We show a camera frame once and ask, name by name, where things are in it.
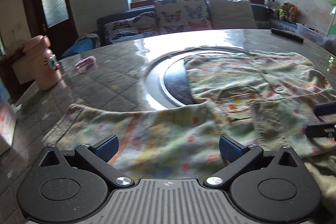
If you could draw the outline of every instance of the orange plush toy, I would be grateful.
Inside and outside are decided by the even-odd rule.
[[[292,23],[292,24],[295,24],[295,16],[298,12],[298,9],[295,5],[292,5],[288,11],[288,14],[286,16],[286,20],[289,22],[289,23]]]

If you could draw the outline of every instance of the metal bolt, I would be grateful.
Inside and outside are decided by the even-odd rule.
[[[210,185],[220,185],[223,183],[223,180],[219,177],[209,177],[206,182]]]
[[[115,180],[115,183],[119,185],[129,185],[131,182],[132,180],[128,177],[119,177]]]

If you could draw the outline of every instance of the plastic storage bin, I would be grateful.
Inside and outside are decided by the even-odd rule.
[[[321,47],[325,47],[325,45],[332,44],[334,38],[325,37],[313,30],[308,29],[300,23],[297,23],[297,33],[310,41],[316,43]]]

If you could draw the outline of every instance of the stuffed animal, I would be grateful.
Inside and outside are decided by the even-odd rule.
[[[279,18],[282,21],[286,20],[286,16],[288,15],[289,9],[292,7],[292,4],[289,1],[286,1],[280,5],[279,8]]]
[[[297,7],[295,5],[292,5],[292,7],[290,7],[290,9],[288,11],[288,15],[287,15],[286,20],[289,23],[295,24],[295,16],[296,16],[297,12],[298,12]]]
[[[274,0],[265,0],[265,6],[270,15],[273,15],[274,17],[279,17],[278,14],[278,6],[275,4]]]

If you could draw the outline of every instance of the door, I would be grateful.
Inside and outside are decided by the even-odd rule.
[[[68,0],[23,0],[31,36],[47,35],[60,58],[78,38]]]

